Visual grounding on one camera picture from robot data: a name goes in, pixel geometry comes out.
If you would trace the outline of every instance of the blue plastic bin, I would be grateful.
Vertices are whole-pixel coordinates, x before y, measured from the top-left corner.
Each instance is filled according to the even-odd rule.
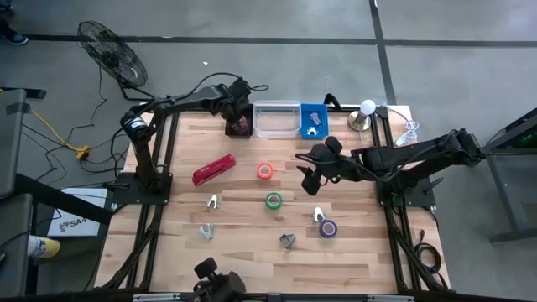
[[[325,104],[311,104],[302,103],[300,105],[302,125],[300,127],[300,135],[302,138],[307,139],[323,139],[328,136],[328,107]],[[317,112],[321,125],[317,126],[311,120],[310,114]],[[308,129],[315,127],[317,129],[316,135],[308,135]]]

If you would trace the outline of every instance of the purple tape roll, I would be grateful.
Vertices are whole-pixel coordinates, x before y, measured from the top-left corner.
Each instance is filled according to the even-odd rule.
[[[319,226],[319,233],[324,238],[332,238],[337,234],[337,225],[334,221],[324,220]]]

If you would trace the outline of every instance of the green tape roll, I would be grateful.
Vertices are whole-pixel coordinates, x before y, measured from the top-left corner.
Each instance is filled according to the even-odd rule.
[[[270,193],[267,195],[267,198],[265,198],[265,205],[270,210],[276,210],[279,209],[282,206],[282,196],[278,193]]]

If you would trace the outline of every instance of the clear plastic bin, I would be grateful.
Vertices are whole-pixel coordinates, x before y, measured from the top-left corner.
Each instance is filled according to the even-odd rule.
[[[253,129],[260,138],[294,138],[300,126],[298,101],[256,101],[253,104]]]

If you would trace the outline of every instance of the white lamp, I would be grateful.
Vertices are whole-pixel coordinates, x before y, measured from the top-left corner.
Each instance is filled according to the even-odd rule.
[[[352,112],[348,118],[349,127],[354,131],[368,130],[371,125],[370,114],[375,112],[377,105],[372,100],[365,100],[360,104],[360,111]]]

